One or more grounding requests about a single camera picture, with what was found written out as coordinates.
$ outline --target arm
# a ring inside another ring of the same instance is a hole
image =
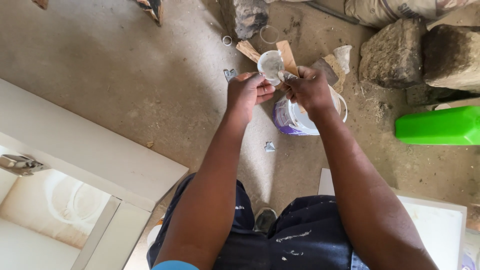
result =
[[[199,171],[172,214],[155,265],[179,260],[199,270],[213,267],[232,227],[245,128],[252,119],[254,105],[270,99],[274,90],[260,73],[241,74],[230,81],[227,111]]]
[[[291,87],[287,97],[304,106],[320,132],[340,218],[355,251],[372,270],[436,270],[402,203],[342,122],[325,74],[306,67],[299,74],[283,73]]]

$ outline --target blue sleeve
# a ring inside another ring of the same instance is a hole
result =
[[[152,270],[198,270],[188,262],[168,260],[155,265]]]

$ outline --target shoe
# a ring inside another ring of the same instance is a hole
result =
[[[272,226],[277,218],[278,216],[273,208],[262,207],[255,216],[255,225],[253,230],[255,232],[267,234],[270,226]]]

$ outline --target person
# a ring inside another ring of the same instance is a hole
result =
[[[325,148],[336,196],[295,199],[255,221],[236,180],[255,104],[275,88],[262,73],[228,85],[227,109],[196,174],[179,185],[147,260],[154,270],[436,270],[412,219],[342,122],[322,71],[280,71]]]

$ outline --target metal rod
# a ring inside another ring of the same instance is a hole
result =
[[[326,14],[330,14],[334,17],[337,17],[340,20],[344,20],[344,21],[349,22],[351,24],[357,25],[360,22],[357,18],[353,18],[353,17],[347,16],[343,13],[331,10],[331,9],[329,9],[329,8],[323,6],[323,5],[318,4],[316,1],[305,1],[304,3],[313,7],[313,8],[315,8],[315,9],[323,11]]]

